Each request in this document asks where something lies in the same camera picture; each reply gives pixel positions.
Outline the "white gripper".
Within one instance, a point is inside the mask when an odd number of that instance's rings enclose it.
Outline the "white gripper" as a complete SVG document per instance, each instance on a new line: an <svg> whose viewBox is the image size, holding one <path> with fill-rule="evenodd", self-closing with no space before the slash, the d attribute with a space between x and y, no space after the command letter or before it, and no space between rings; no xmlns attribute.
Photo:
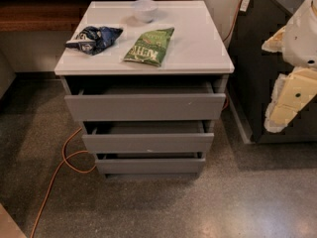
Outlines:
<svg viewBox="0 0 317 238"><path fill-rule="evenodd" d="M274 83L264 127L279 133L317 95L317 0L305 0L285 27L263 45L262 50L281 53L296 66L289 75L280 74Z"/></svg>

